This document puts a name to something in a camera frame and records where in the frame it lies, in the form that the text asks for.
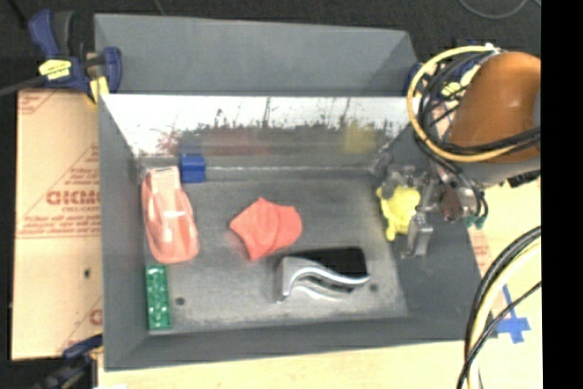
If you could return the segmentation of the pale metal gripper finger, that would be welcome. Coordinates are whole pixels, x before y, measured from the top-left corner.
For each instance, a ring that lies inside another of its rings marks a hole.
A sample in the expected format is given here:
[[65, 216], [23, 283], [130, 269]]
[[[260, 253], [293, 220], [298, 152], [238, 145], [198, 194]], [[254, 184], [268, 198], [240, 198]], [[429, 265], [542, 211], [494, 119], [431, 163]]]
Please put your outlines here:
[[419, 189], [424, 173], [413, 165], [390, 165], [381, 184], [383, 197], [392, 197], [398, 187]]
[[415, 214], [409, 221], [402, 255], [406, 258], [424, 257], [428, 252], [433, 233], [434, 227], [429, 222], [428, 215]]

